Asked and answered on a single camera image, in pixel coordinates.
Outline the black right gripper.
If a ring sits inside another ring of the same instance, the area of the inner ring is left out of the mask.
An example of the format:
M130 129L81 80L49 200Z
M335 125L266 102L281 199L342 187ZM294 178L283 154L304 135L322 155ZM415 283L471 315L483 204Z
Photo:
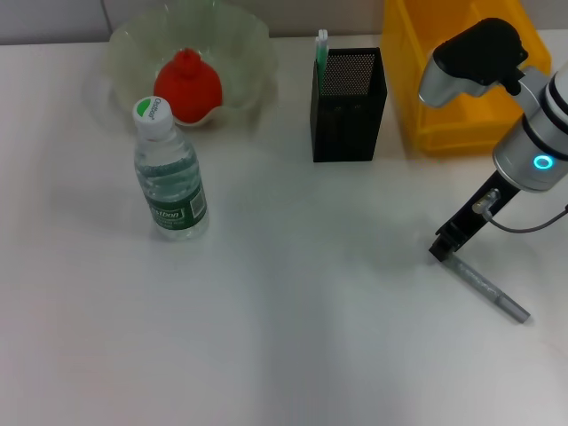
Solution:
M471 198L438 229L438 236L429 249L438 261L447 260L460 247L455 242L467 242L487 223L481 213L474 211L474 205L492 190L497 190L499 193L497 201L490 208L492 214L498 213L519 193L518 188L495 171Z

